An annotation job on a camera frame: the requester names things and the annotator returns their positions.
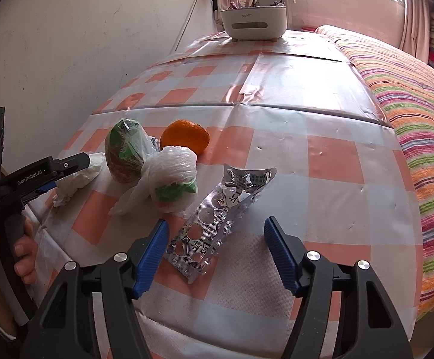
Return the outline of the silver pill blister pack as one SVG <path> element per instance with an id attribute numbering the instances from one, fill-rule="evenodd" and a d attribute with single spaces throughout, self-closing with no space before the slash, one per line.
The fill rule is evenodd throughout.
<path id="1" fill-rule="evenodd" d="M 170 240 L 164 259 L 191 285 L 206 273 L 218 249 L 277 169 L 223 166 L 223 178 Z"/>

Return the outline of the white tissue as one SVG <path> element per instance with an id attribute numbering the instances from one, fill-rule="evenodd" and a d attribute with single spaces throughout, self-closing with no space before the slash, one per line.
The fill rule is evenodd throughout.
<path id="1" fill-rule="evenodd" d="M 89 158 L 88 168 L 68 175 L 56 182 L 56 194 L 53 197 L 54 208 L 66 205 L 78 190 L 89 185 L 101 173 L 106 164 L 105 154 L 103 152 L 91 153 Z"/>

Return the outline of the white plastic bag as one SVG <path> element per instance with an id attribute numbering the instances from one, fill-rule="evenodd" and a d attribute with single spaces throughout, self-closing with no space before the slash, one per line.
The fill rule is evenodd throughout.
<path id="1" fill-rule="evenodd" d="M 197 156 L 188 147 L 168 146 L 151 155 L 141 169 L 137 185 L 111 208 L 112 215 L 135 212 L 146 200 L 164 213 L 182 213 L 198 197 Z"/>

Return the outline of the green snack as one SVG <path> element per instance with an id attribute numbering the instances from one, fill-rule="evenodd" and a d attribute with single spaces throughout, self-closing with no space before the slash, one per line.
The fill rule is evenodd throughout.
<path id="1" fill-rule="evenodd" d="M 119 183 L 138 181 L 145 161 L 158 151 L 158 139 L 149 136 L 137 120 L 120 119 L 105 137 L 106 164 Z"/>

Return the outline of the orange tangerine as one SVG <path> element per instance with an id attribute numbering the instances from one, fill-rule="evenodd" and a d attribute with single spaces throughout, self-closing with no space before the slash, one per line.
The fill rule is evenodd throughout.
<path id="1" fill-rule="evenodd" d="M 160 148 L 187 147 L 197 156 L 203 153 L 210 143 L 209 132 L 199 124 L 188 120 L 177 120 L 171 123 L 160 138 Z"/>

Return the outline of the checkered plastic tablecloth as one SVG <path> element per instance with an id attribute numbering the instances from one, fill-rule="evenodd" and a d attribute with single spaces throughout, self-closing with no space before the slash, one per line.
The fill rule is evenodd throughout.
<path id="1" fill-rule="evenodd" d="M 282 355 L 300 302 L 266 247 L 269 216 L 333 262 L 367 260 L 413 332 L 422 274 L 413 182 L 395 132 L 330 41 L 297 32 L 278 43 L 196 41 L 105 101 L 70 131 L 62 154 L 102 151 L 122 118 L 153 136 L 179 119 L 209 131 L 197 161 L 200 198 L 224 165 L 277 171 L 204 275 L 189 283 L 160 265 L 135 305 L 156 358 Z"/>

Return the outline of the striped bed cover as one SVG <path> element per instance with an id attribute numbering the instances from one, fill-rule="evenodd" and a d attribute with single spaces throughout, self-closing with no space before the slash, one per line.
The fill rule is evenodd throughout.
<path id="1" fill-rule="evenodd" d="M 434 69 L 371 36 L 331 25 L 316 32 L 356 67 L 396 132 L 417 194 L 422 230 L 418 317 L 434 311 Z"/>

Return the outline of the white storage caddy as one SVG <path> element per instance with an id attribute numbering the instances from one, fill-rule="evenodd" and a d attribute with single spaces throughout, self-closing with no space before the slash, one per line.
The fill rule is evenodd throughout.
<path id="1" fill-rule="evenodd" d="M 287 8 L 257 6 L 221 12 L 223 27 L 237 41 L 277 41 L 287 30 Z"/>

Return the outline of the right pink curtain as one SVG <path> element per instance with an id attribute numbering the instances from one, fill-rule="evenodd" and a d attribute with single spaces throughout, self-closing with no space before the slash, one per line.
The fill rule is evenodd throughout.
<path id="1" fill-rule="evenodd" d="M 423 63 L 430 52 L 430 8 L 428 0 L 405 0 L 400 49 Z"/>

